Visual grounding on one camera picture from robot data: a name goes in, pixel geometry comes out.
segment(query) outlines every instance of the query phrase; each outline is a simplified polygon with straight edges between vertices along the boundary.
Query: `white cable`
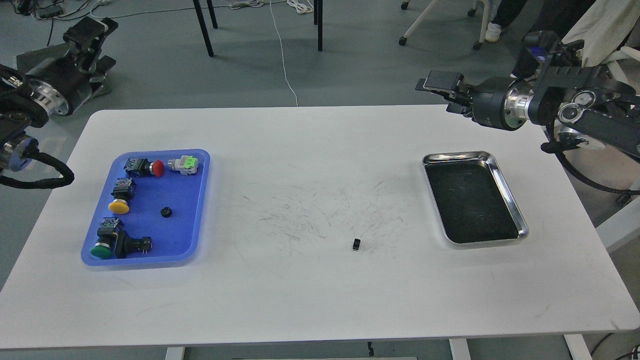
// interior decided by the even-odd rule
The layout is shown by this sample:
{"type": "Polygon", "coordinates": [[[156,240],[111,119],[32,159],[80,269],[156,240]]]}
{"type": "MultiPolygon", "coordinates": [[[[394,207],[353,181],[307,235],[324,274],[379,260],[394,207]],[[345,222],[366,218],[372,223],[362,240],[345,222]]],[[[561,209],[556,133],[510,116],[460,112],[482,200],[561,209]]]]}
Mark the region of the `white cable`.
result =
{"type": "Polygon", "coordinates": [[[264,5],[264,1],[261,0],[236,0],[229,4],[229,8],[231,10],[238,10],[247,7],[261,8],[262,5],[264,5]]]}
{"type": "Polygon", "coordinates": [[[307,3],[308,5],[301,4],[298,0],[287,0],[287,5],[295,8],[300,15],[314,12],[314,6],[311,4],[311,1],[307,0],[307,3]]]}
{"type": "Polygon", "coordinates": [[[287,86],[289,90],[293,93],[293,96],[296,98],[296,106],[298,106],[298,96],[296,92],[291,88],[291,84],[289,84],[289,80],[287,79],[287,68],[284,66],[284,49],[282,47],[282,37],[280,37],[280,32],[278,31],[278,26],[276,26],[276,17],[273,15],[273,8],[271,7],[271,0],[269,0],[269,9],[271,10],[271,18],[273,19],[273,27],[276,28],[276,32],[278,33],[278,39],[280,40],[280,53],[282,54],[282,70],[284,70],[284,81],[287,82],[287,86]]]}

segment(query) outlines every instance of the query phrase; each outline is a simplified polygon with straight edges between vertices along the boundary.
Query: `cable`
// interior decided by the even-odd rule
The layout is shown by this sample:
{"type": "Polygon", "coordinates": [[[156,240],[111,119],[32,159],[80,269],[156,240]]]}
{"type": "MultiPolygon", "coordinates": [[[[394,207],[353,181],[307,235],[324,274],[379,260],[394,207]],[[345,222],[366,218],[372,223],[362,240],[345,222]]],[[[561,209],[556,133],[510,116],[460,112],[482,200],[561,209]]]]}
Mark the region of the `cable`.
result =
{"type": "Polygon", "coordinates": [[[593,354],[595,354],[596,350],[598,350],[598,347],[600,347],[600,345],[609,338],[609,336],[613,335],[613,332],[610,332],[609,334],[606,334],[602,339],[600,339],[600,341],[598,341],[598,343],[596,344],[596,346],[593,347],[593,349],[591,350],[591,352],[589,353],[591,356],[593,356],[593,354]]]}
{"type": "Polygon", "coordinates": [[[53,34],[53,22],[56,19],[51,19],[51,30],[49,30],[49,39],[47,40],[47,46],[49,46],[49,44],[51,44],[51,35],[53,34]]]}
{"type": "MultiPolygon", "coordinates": [[[[556,142],[555,136],[554,136],[554,127],[553,124],[549,124],[547,125],[547,133],[549,134],[549,138],[550,138],[550,142],[554,143],[556,142]]],[[[566,156],[563,153],[564,150],[558,150],[555,151],[554,154],[556,155],[556,158],[558,159],[558,161],[560,162],[560,164],[562,165],[562,167],[571,175],[573,175],[576,179],[582,181],[584,184],[589,185],[592,188],[596,188],[598,190],[601,190],[603,192],[609,192],[609,193],[621,193],[621,194],[625,194],[625,195],[629,195],[629,196],[635,196],[635,195],[640,195],[640,190],[631,190],[631,189],[626,189],[626,190],[620,190],[620,189],[615,189],[615,188],[610,188],[608,186],[604,186],[602,184],[598,184],[595,181],[591,180],[590,178],[586,177],[582,172],[580,172],[578,169],[576,169],[570,162],[569,160],[566,158],[566,156]]]]}
{"type": "Polygon", "coordinates": [[[11,0],[11,6],[13,7],[13,12],[16,13],[16,15],[21,15],[14,0],[11,0]]]}
{"type": "MultiPolygon", "coordinates": [[[[287,0],[281,0],[281,1],[274,1],[273,4],[280,4],[280,3],[286,3],[287,0]]],[[[233,3],[229,4],[229,5],[218,5],[218,6],[213,6],[214,8],[230,8],[232,10],[238,10],[238,9],[242,9],[242,8],[259,8],[263,5],[265,5],[267,2],[265,2],[264,0],[240,0],[240,1],[234,1],[233,3]]],[[[91,17],[95,17],[95,18],[103,18],[105,16],[97,16],[93,13],[93,11],[95,11],[97,8],[99,8],[100,6],[104,6],[104,4],[95,4],[91,7],[90,11],[85,14],[85,15],[89,15],[91,17]]],[[[117,16],[107,16],[110,19],[119,19],[122,17],[130,17],[130,16],[134,16],[134,15],[142,15],[142,14],[146,14],[146,13],[163,13],[163,12],[177,12],[177,11],[182,11],[182,10],[193,10],[194,7],[190,7],[190,8],[177,8],[177,9],[165,9],[165,10],[152,10],[152,11],[147,11],[147,12],[138,12],[138,13],[130,13],[127,15],[117,15],[117,16]]]]}
{"type": "Polygon", "coordinates": [[[314,12],[314,6],[311,4],[311,1],[307,0],[307,3],[308,5],[301,4],[298,0],[287,0],[287,5],[295,8],[300,15],[314,12]]]}
{"type": "Polygon", "coordinates": [[[624,354],[624,355],[622,355],[620,357],[617,357],[616,360],[622,360],[627,356],[633,356],[633,355],[638,355],[638,354],[640,354],[640,352],[638,350],[634,350],[634,351],[628,352],[628,353],[626,353],[626,354],[624,354]]]}
{"type": "Polygon", "coordinates": [[[265,4],[261,0],[237,0],[229,4],[231,10],[238,10],[242,8],[261,8],[265,4]]]}
{"type": "Polygon", "coordinates": [[[280,40],[280,53],[282,54],[282,70],[284,71],[284,81],[287,82],[287,86],[289,90],[293,93],[293,96],[296,98],[296,106],[298,106],[298,96],[296,92],[291,88],[291,84],[289,84],[289,80],[287,79],[287,68],[284,66],[284,48],[282,47],[282,37],[280,37],[280,32],[278,31],[278,26],[276,26],[276,17],[273,15],[273,7],[271,7],[271,0],[269,0],[269,9],[271,10],[271,18],[273,19],[273,27],[276,28],[276,32],[278,33],[278,39],[280,40]]]}
{"type": "Polygon", "coordinates": [[[55,189],[74,182],[75,176],[73,171],[71,171],[65,163],[53,156],[44,152],[39,152],[38,149],[36,149],[35,153],[25,157],[55,168],[62,177],[52,177],[51,179],[42,179],[37,181],[19,181],[10,177],[0,176],[0,184],[16,189],[55,189]]]}

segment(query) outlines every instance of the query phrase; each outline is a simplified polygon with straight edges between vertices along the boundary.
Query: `electrical component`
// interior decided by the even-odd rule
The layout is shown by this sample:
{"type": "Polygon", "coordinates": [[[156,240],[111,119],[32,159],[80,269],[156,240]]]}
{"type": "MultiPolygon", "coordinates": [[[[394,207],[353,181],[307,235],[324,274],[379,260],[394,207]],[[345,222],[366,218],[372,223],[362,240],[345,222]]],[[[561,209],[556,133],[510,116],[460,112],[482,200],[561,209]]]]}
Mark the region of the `electrical component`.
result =
{"type": "Polygon", "coordinates": [[[109,204],[109,210],[114,214],[126,214],[129,212],[129,200],[136,194],[136,183],[130,177],[121,177],[116,180],[111,196],[113,201],[109,204]]]}
{"type": "Polygon", "coordinates": [[[150,162],[147,159],[127,159],[124,170],[133,177],[162,176],[164,174],[164,163],[160,160],[150,162]]]}
{"type": "Polygon", "coordinates": [[[48,6],[46,8],[36,10],[36,16],[41,19],[50,19],[58,15],[62,15],[64,11],[59,5],[48,6]]]}
{"type": "Polygon", "coordinates": [[[179,171],[181,175],[193,175],[198,172],[198,158],[191,155],[182,155],[179,159],[171,159],[169,168],[179,171]]]}
{"type": "Polygon", "coordinates": [[[146,254],[151,249],[149,236],[134,239],[122,229],[123,226],[119,218],[103,218],[97,231],[98,240],[90,251],[91,255],[100,259],[109,259],[113,252],[118,259],[124,259],[130,252],[140,251],[146,254]]]}

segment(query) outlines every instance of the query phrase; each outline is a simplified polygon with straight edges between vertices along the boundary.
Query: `metal tray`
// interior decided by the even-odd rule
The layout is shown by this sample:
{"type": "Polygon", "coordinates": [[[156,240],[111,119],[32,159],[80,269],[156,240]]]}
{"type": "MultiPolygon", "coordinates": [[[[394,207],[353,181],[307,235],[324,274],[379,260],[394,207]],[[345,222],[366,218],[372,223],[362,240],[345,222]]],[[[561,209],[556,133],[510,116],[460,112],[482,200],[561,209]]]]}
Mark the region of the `metal tray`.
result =
{"type": "Polygon", "coordinates": [[[484,151],[430,154],[422,164],[448,240],[470,245],[529,234],[493,155],[484,151]]]}

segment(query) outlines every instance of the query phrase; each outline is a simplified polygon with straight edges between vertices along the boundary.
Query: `chair leg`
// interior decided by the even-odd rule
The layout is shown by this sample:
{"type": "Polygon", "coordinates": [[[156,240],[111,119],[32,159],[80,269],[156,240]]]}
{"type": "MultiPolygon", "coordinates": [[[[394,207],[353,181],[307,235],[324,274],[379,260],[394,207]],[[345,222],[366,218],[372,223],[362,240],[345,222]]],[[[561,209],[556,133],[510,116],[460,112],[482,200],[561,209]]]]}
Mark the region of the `chair leg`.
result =
{"type": "Polygon", "coordinates": [[[420,14],[420,16],[418,16],[418,19],[416,19],[416,21],[413,23],[413,25],[411,25],[411,27],[409,28],[409,30],[406,31],[406,33],[404,33],[403,38],[408,38],[411,36],[411,34],[413,34],[413,32],[416,30],[416,28],[418,28],[418,26],[420,26],[420,24],[422,24],[422,21],[424,21],[424,18],[427,16],[427,14],[429,14],[429,12],[431,11],[431,9],[433,9],[433,7],[439,2],[440,0],[432,0],[431,3],[429,4],[429,6],[427,6],[426,9],[424,9],[424,11],[422,12],[422,14],[420,14]]]}
{"type": "Polygon", "coordinates": [[[489,5],[488,0],[481,0],[483,3],[483,12],[482,12],[482,28],[480,28],[480,39],[479,43],[484,42],[484,36],[486,34],[486,27],[489,25],[489,13],[491,12],[491,6],[489,5]]]}
{"type": "Polygon", "coordinates": [[[218,21],[216,20],[216,12],[213,10],[213,4],[211,0],[207,0],[207,7],[209,8],[209,17],[211,18],[211,23],[213,24],[213,28],[218,28],[218,21]]]}
{"type": "Polygon", "coordinates": [[[323,0],[314,0],[317,2],[317,22],[318,22],[318,51],[322,51],[322,2],[323,0]]]}
{"type": "Polygon", "coordinates": [[[193,7],[196,10],[196,16],[198,17],[198,23],[200,24],[200,30],[202,31],[202,38],[204,44],[207,47],[207,53],[209,57],[213,57],[213,48],[211,47],[211,40],[209,39],[209,32],[207,31],[207,25],[204,22],[204,16],[202,15],[202,7],[200,6],[200,0],[193,0],[193,7]]]}

